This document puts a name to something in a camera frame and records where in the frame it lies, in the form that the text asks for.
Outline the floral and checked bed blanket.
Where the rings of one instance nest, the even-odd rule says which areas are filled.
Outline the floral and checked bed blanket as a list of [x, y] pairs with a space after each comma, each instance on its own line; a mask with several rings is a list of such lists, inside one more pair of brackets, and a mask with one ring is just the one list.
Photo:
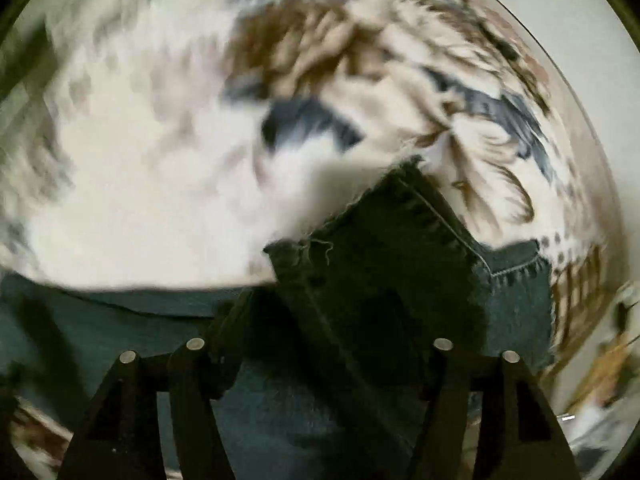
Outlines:
[[[577, 479], [613, 478], [639, 439], [620, 204], [575, 92], [497, 0], [26, 0], [1, 33], [1, 281], [271, 284], [269, 244], [405, 164], [477, 243], [539, 245], [553, 360], [521, 358]], [[2, 477], [62, 479], [49, 444], [72, 437], [19, 398]]]

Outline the dark blue denim jeans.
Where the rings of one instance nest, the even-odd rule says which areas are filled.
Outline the dark blue denim jeans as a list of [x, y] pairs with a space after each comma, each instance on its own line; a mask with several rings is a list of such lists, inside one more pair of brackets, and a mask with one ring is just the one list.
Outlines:
[[[253, 289], [244, 360], [215, 401], [233, 479], [398, 479], [421, 426], [437, 338], [553, 360], [551, 266], [534, 240], [491, 249], [413, 164], [300, 240], [264, 253], [271, 284], [84, 292], [1, 282], [1, 421], [19, 398], [73, 434], [118, 356], [201, 335], [217, 292]], [[178, 467], [157, 397], [166, 469]]]

